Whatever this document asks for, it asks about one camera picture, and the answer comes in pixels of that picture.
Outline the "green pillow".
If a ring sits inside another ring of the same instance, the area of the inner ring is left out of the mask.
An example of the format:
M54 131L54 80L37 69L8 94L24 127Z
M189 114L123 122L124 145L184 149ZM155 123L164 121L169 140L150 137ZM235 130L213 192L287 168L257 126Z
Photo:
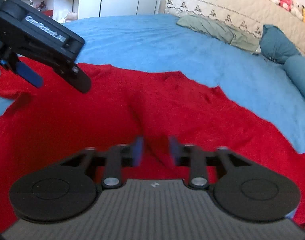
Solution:
M251 54L260 54L259 40L253 35L224 24L218 20L194 15L185 15L176 22L180 27L188 28L198 33L216 38L230 46L248 51Z

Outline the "pink plush toy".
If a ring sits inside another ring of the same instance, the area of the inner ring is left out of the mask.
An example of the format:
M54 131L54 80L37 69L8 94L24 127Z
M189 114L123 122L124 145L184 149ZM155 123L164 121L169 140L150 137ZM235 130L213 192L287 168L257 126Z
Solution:
M280 0L279 5L287 11L291 10L292 0Z

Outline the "teal pillow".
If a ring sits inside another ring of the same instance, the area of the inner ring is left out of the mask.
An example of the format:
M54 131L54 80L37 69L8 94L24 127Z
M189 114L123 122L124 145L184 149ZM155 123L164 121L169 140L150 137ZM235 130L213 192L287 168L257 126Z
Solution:
M259 42L261 54L274 63L284 64L289 57L301 55L296 46L276 26L263 25L263 36Z

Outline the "white small plush toy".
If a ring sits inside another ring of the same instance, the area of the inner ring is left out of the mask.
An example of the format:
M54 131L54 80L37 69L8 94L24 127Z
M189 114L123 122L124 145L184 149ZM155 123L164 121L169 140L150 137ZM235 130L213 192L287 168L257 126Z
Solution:
M302 21L302 19L303 19L302 10L303 10L303 6L299 2L297 2L297 1L292 2L290 12L293 16L298 18L300 21Z

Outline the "red cloth garment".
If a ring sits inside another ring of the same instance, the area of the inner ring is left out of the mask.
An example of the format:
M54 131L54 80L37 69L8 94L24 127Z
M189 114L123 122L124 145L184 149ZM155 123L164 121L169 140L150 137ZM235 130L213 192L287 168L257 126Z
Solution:
M81 64L91 77L80 93L51 68L25 59L44 78L35 88L3 70L0 96L12 104L0 116L0 232L15 221L8 199L20 177L84 148L106 151L142 136L139 167L124 178L187 178L169 153L170 136L206 151L226 146L293 180L301 191L294 220L305 224L305 153L298 154L276 127L181 72L146 73L111 65Z

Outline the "blue bed sheet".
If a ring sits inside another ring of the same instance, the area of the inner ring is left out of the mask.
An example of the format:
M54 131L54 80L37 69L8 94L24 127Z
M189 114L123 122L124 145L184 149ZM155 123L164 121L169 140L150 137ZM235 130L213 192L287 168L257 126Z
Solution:
M94 17L65 27L85 40L80 68L85 63L181 72L201 85L221 88L229 100L272 123L297 153L305 153L305 99L282 65L180 27L177 20L169 14ZM12 100L0 96L0 101L2 116Z

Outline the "teal folded duvet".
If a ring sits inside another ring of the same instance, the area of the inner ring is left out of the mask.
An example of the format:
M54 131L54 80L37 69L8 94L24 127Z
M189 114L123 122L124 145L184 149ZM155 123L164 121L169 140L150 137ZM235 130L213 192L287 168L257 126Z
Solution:
M289 57L285 61L283 69L305 98L305 57L301 55Z

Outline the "beige quilted headboard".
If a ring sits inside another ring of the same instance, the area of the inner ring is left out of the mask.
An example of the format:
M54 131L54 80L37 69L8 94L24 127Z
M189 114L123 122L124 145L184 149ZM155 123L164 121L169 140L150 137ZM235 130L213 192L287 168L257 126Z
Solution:
M274 25L305 56L305 23L269 0L165 0L164 13L209 17L257 39L262 38L265 24Z

